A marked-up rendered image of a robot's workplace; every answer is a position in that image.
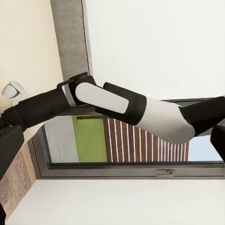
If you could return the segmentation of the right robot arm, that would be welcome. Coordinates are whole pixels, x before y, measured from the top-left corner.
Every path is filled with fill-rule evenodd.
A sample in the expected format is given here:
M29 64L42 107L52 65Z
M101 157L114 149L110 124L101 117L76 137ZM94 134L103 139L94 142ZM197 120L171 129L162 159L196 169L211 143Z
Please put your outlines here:
M83 72L57 84L56 89L33 97L19 82L9 82L2 95L14 99L1 114L0 130L20 125L24 132L71 111L62 88L68 83L77 106L95 106L95 112L141 128L171 144L181 145L193 137L211 135L216 124L225 127L225 95L181 107L108 82L100 87L92 75Z

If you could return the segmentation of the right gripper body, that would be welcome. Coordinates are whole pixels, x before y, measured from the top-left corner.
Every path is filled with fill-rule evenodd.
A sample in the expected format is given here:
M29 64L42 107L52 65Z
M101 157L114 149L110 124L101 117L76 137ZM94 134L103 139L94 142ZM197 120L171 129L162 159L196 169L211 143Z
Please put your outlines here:
M44 93L19 101L6 109L5 115L11 126L20 125L23 132L55 117Z

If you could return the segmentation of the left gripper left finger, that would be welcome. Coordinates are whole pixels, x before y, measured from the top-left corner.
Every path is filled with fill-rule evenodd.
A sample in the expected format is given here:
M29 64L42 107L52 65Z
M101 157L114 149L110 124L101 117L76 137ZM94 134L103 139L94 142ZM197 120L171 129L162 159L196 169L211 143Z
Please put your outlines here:
M0 181L24 144L20 125L0 130Z

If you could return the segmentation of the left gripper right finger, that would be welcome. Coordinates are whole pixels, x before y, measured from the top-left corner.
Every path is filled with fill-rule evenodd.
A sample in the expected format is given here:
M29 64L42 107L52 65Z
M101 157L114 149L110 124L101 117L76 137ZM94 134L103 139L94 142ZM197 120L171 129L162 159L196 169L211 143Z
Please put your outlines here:
M214 125L210 141L225 162L225 127L217 124Z

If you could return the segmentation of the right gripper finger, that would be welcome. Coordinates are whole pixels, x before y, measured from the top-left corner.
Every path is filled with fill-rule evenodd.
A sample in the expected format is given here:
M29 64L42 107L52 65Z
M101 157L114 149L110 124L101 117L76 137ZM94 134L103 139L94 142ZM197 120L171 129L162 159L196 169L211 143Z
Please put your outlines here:
M9 123L6 115L5 115L5 110L4 112L1 114L1 118L0 118L0 130L4 129L4 128L8 128L11 127L11 124Z

